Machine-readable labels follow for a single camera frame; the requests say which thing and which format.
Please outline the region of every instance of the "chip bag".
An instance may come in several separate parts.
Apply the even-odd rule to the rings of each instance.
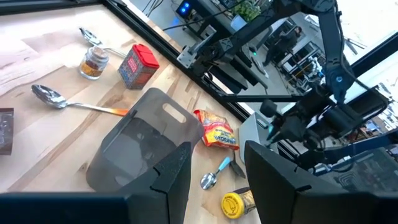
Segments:
[[[205,129],[205,135],[202,140],[206,146],[227,147],[233,150],[239,149],[234,132],[225,118],[204,110],[195,110],[193,113],[196,114]]]

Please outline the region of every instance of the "silver spoon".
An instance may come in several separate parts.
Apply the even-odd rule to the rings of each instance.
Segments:
[[[112,109],[84,103],[71,103],[61,96],[61,94],[43,85],[32,85],[32,92],[47,105],[58,109],[63,109],[67,106],[79,106],[120,116],[124,116],[129,112],[129,110],[126,109]]]
[[[118,54],[121,57],[124,57],[124,58],[127,57],[126,54],[124,54],[124,53],[122,53],[122,52],[120,52],[118,50],[115,50],[115,49],[110,48],[110,47],[105,47],[104,43],[102,43],[102,41],[100,41],[92,32],[90,32],[90,31],[88,31],[88,30],[86,30],[86,29],[84,29],[82,27],[80,27],[79,29],[80,29],[80,32],[83,35],[83,37],[89,43],[91,43],[92,45],[97,46],[97,47],[101,47],[104,50],[110,50],[110,51]]]
[[[208,190],[214,187],[214,185],[216,185],[217,183],[217,174],[221,172],[226,166],[228,166],[230,162],[231,159],[229,157],[226,157],[218,167],[217,172],[205,174],[200,181],[200,187],[202,187],[203,190]]]

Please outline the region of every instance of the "red tin can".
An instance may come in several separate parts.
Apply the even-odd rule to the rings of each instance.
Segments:
[[[141,90],[158,68],[159,63],[150,49],[134,44],[118,71],[128,89]]]

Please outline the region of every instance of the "wooden countertop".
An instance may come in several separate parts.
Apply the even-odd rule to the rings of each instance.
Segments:
[[[181,49],[130,2],[131,10]],[[55,110],[31,92],[31,84],[48,86],[70,101],[113,108],[131,108],[150,87],[159,88],[188,111],[203,109],[226,117],[236,129],[241,124],[216,100],[174,67],[158,51],[158,72],[142,91],[126,90],[116,69],[122,59],[110,54],[97,81],[77,70],[90,46],[78,27],[97,35],[106,45],[127,52],[132,44],[151,47],[103,6],[79,7],[0,17],[0,105],[14,108],[14,145],[11,156],[0,157],[0,191],[92,191],[85,171],[102,139],[119,116],[78,108]],[[236,152],[238,163],[242,165]],[[216,170],[226,149],[199,142],[192,156],[192,179],[185,223],[259,223],[257,212],[228,220],[220,209],[222,196],[248,186],[231,168],[218,176],[217,185],[204,191],[199,181]]]

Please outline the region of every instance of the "yellow can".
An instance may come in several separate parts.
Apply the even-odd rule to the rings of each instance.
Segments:
[[[249,187],[244,187],[224,195],[221,209],[228,218],[239,218],[256,208]]]

